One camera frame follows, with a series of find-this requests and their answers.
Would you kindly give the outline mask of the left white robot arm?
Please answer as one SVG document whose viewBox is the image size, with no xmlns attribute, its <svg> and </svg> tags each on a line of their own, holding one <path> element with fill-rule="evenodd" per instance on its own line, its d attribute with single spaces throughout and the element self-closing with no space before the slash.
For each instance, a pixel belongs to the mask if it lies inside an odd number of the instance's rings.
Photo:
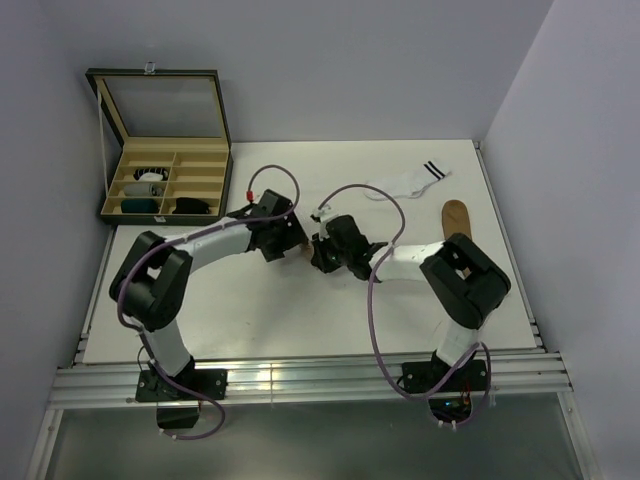
<svg viewBox="0 0 640 480">
<path fill-rule="evenodd" d="M 109 287 L 120 323 L 135 330 L 152 363 L 162 370 L 159 388 L 183 399 L 195 386 L 194 358 L 177 316 L 192 273 L 232 255 L 259 251 L 267 262 L 307 241 L 294 203 L 267 189 L 218 222 L 181 236 L 140 234 Z"/>
</svg>

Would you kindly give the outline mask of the beige reindeer sock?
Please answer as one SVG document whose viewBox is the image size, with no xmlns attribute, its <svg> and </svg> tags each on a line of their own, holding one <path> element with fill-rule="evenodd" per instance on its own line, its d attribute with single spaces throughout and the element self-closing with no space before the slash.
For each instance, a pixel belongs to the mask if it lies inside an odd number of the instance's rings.
<svg viewBox="0 0 640 480">
<path fill-rule="evenodd" d="M 310 262 L 314 256 L 314 247 L 310 242 L 306 242 L 300 245 L 301 255 Z"/>
</svg>

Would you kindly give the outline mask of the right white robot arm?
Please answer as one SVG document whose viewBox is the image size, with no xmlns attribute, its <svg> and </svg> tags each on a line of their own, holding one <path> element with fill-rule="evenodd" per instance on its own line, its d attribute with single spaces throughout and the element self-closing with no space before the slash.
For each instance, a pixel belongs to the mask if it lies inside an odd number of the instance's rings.
<svg viewBox="0 0 640 480">
<path fill-rule="evenodd" d="M 478 342 L 486 319 L 511 290 L 511 281 L 467 235 L 455 233 L 428 245 L 370 242 L 350 215 L 312 216 L 319 231 L 312 236 L 311 264 L 323 273 L 342 267 L 373 286 L 384 281 L 426 282 L 450 318 L 434 357 L 433 378 L 452 390 L 468 374 L 462 359 Z"/>
</svg>

